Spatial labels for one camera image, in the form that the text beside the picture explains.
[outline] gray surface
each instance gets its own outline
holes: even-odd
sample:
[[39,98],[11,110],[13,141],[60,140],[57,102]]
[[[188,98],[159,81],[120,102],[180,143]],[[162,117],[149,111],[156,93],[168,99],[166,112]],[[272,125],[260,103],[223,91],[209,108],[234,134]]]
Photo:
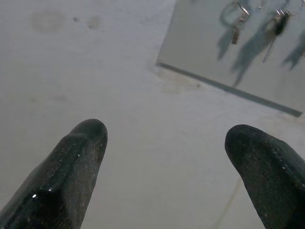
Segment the gray surface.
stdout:
[[63,136],[97,118],[109,141],[82,228],[263,228],[242,186],[219,221],[239,178],[226,132],[253,125],[304,158],[304,119],[155,67],[173,7],[0,1],[0,208]]
[[[276,104],[303,112],[305,110],[304,58],[290,70],[291,62],[285,62],[289,55],[295,56],[295,48],[304,48],[304,11],[290,19],[284,34],[274,43],[267,62],[265,36],[262,25],[270,20],[270,13],[282,2],[266,1],[261,11],[255,10],[241,31],[237,45],[230,45],[232,34],[220,22],[224,8],[232,1],[179,0],[172,23],[160,52],[159,63],[181,69],[203,78],[213,80],[240,91],[261,97]],[[297,9],[295,1],[287,7],[292,13]],[[234,21],[240,15],[234,11],[227,19]]]

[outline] dirty surface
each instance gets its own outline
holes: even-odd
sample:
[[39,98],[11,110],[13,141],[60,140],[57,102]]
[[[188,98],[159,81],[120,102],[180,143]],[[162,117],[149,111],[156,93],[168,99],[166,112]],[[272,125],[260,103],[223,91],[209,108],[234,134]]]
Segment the dirty surface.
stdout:
[[[109,141],[82,228],[263,229],[243,187],[219,221],[239,179],[225,135],[245,123],[302,153],[304,119],[159,71],[174,2],[1,1],[0,208],[67,131],[97,118]],[[33,28],[44,10],[64,18],[52,32]]]

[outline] stain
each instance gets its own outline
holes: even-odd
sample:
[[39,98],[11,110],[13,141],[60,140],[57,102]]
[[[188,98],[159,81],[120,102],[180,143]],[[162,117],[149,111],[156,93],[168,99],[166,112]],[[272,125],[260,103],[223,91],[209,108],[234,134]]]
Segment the stain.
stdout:
[[168,94],[179,94],[182,91],[199,90],[201,88],[197,80],[164,68],[159,67],[157,75],[164,80],[162,91]]
[[59,102],[59,103],[64,103],[67,101],[67,97],[63,94],[61,95],[57,95],[57,96],[54,96],[53,99],[56,101],[56,102]]
[[36,98],[31,98],[31,99],[29,99],[29,101],[30,101],[31,103],[33,103],[33,104],[37,103],[37,99],[36,99]]
[[97,30],[101,24],[101,18],[99,16],[92,16],[88,19],[88,28],[91,30]]
[[60,30],[65,21],[65,16],[57,10],[43,10],[31,16],[33,29],[39,33],[55,33]]

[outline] dark spot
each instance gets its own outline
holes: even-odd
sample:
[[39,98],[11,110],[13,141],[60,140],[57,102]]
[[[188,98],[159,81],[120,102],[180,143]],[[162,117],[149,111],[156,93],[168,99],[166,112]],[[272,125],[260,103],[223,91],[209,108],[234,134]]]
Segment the dark spot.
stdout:
[[31,102],[31,103],[36,103],[36,102],[37,102],[37,99],[36,99],[36,98],[31,98],[31,99],[30,99],[30,102]]
[[43,10],[32,14],[31,23],[35,31],[53,33],[59,31],[64,23],[63,13],[56,10]]
[[88,19],[88,28],[91,30],[96,30],[100,27],[101,18],[99,16],[92,16]]

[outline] white wall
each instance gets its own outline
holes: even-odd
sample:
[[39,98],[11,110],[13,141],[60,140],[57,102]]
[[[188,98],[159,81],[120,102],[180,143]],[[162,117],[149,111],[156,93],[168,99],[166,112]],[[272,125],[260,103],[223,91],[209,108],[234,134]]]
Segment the white wall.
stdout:
[[97,118],[109,142],[82,228],[263,228],[242,185],[215,225],[239,179],[226,132],[254,125],[302,154],[304,123],[155,67],[173,7],[0,2],[0,208],[65,134]]

